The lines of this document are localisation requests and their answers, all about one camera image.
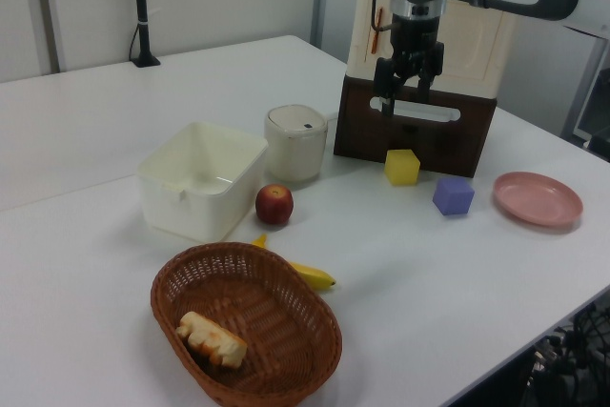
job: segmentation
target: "brown woven basket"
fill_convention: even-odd
[[[254,245],[212,243],[178,254],[152,284],[154,317],[182,364],[225,407],[293,407],[335,371],[341,332],[328,305],[283,258]],[[189,311],[240,336],[237,370],[217,368],[177,336]]]

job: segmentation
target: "purple cube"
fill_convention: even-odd
[[[466,179],[449,176],[438,181],[432,201],[444,215],[467,214],[474,196],[475,190]]]

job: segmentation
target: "red apple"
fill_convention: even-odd
[[[263,186],[256,195],[256,215],[267,224],[286,224],[293,213],[293,194],[284,185]]]

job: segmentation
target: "toy bread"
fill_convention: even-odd
[[[241,338],[196,312],[182,316],[176,332],[193,351],[216,366],[237,369],[248,349]]]

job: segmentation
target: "white cup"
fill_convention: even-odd
[[[269,172],[283,181],[303,181],[319,174],[327,132],[326,118],[304,105],[270,110],[265,118]]]

